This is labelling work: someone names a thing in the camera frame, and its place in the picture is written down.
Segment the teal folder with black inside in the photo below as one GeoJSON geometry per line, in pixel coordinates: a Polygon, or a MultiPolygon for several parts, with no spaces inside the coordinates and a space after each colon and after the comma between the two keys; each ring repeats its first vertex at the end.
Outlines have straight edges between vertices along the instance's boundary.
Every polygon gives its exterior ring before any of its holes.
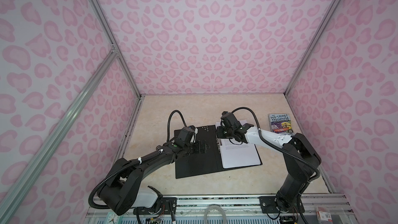
{"type": "Polygon", "coordinates": [[[198,127],[198,131],[189,156],[175,162],[177,179],[262,165],[255,145],[219,140],[215,125],[198,127]]]}

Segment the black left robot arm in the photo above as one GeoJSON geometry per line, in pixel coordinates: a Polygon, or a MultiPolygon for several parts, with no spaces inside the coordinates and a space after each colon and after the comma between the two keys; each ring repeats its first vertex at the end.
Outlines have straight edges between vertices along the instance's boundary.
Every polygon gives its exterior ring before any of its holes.
{"type": "Polygon", "coordinates": [[[135,204],[144,178],[163,166],[189,156],[198,128],[188,126],[178,110],[172,111],[168,123],[175,113],[183,122],[178,135],[170,138],[168,130],[167,141],[154,152],[133,160],[118,159],[106,177],[91,191],[88,198],[91,208],[110,209],[119,216],[125,214],[135,204]]]}

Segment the white paper sheet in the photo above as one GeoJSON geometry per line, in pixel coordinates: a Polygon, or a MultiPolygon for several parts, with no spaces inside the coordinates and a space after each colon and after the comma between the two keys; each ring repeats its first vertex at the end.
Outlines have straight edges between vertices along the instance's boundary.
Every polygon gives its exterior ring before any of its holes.
{"type": "Polygon", "coordinates": [[[254,144],[238,142],[232,138],[222,139],[220,134],[217,134],[217,142],[224,170],[262,165],[258,150],[254,144]]]}

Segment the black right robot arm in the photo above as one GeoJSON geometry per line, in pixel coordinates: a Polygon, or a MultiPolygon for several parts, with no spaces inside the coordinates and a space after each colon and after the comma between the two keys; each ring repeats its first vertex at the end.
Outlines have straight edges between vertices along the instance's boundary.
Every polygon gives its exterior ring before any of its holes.
{"type": "Polygon", "coordinates": [[[283,154],[288,175],[276,193],[273,203],[265,206],[265,212],[273,207],[278,215],[296,211],[301,220],[307,224],[301,207],[301,196],[312,181],[320,177],[319,166],[321,158],[310,144],[305,135],[277,134],[261,129],[259,120],[253,110],[248,107],[239,107],[232,112],[223,112],[220,126],[217,128],[217,137],[220,139],[234,139],[244,144],[260,145],[283,154]],[[241,124],[234,113],[239,110],[249,111],[255,125],[241,124]]]}

